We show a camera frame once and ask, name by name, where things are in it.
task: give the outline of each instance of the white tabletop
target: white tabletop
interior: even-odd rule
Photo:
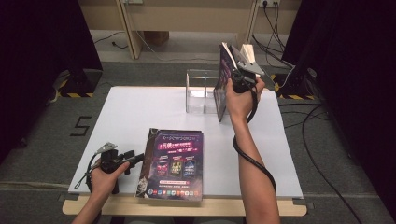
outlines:
[[[70,193],[89,193],[85,179],[93,153],[106,142],[119,153],[144,153],[149,128],[200,130],[204,133],[204,195],[240,196],[238,156],[233,149],[229,116],[219,123],[216,114],[186,113],[185,88],[113,87],[107,96],[69,188]],[[278,198],[303,198],[290,155],[283,121],[273,91],[264,91],[249,127],[266,168],[276,181]],[[134,194],[142,163],[130,175],[119,178],[120,193]]]

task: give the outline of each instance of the gray carpet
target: gray carpet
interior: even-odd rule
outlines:
[[[72,180],[112,86],[184,86],[187,69],[218,69],[214,64],[188,63],[103,63],[103,66],[104,73],[92,98],[59,98],[49,105],[26,136],[27,147],[14,148],[0,165],[0,223],[68,223],[73,219],[62,213],[63,199],[70,197],[65,188]],[[287,72],[266,69],[270,74]],[[264,81],[269,89],[273,88],[267,77]],[[295,103],[319,101],[279,99],[280,105]],[[308,206],[306,216],[283,217],[282,223],[358,223],[315,168],[304,147],[302,124],[298,123],[313,108],[312,105],[280,107],[291,156]],[[305,124],[304,137],[320,171],[363,223],[394,223],[363,170],[348,157],[326,108],[319,108],[315,114],[318,116]],[[80,117],[88,117],[79,124],[89,129],[83,136],[71,136],[84,133],[84,129],[75,128]],[[9,181],[50,185],[35,188],[4,183]]]

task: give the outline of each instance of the transparent container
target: transparent container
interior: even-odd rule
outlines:
[[[187,70],[186,77],[186,112],[196,114],[216,114],[216,103],[213,95],[219,71]]]

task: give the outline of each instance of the book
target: book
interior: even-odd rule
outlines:
[[[223,42],[220,47],[219,79],[213,90],[219,122],[226,110],[226,86],[228,78],[233,77],[237,70],[243,73],[256,73],[260,76],[263,71],[255,63],[254,51],[251,45],[243,45],[239,51],[234,46]]]
[[[151,128],[135,196],[201,201],[203,148],[201,131]]]

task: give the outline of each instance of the colorful book cover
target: colorful book cover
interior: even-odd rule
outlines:
[[[220,46],[220,65],[219,65],[219,80],[213,91],[216,102],[216,109],[218,113],[219,122],[221,122],[225,107],[226,107],[226,86],[228,78],[232,77],[232,72],[236,69],[236,63],[233,59],[227,43],[222,43]]]
[[[201,201],[204,135],[150,129],[136,197]]]

